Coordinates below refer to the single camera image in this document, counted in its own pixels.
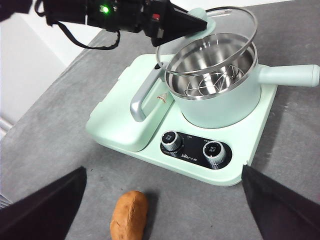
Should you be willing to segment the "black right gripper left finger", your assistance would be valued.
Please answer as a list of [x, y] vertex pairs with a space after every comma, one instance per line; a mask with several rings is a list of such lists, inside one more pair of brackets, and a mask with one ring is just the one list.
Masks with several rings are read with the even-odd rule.
[[87, 184], [83, 166], [0, 211], [2, 240], [63, 240]]

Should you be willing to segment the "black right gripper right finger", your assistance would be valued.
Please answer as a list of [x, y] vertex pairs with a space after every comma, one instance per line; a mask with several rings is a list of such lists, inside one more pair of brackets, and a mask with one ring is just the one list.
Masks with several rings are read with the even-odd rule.
[[251, 166], [242, 168], [248, 206], [264, 240], [318, 240], [320, 205]]

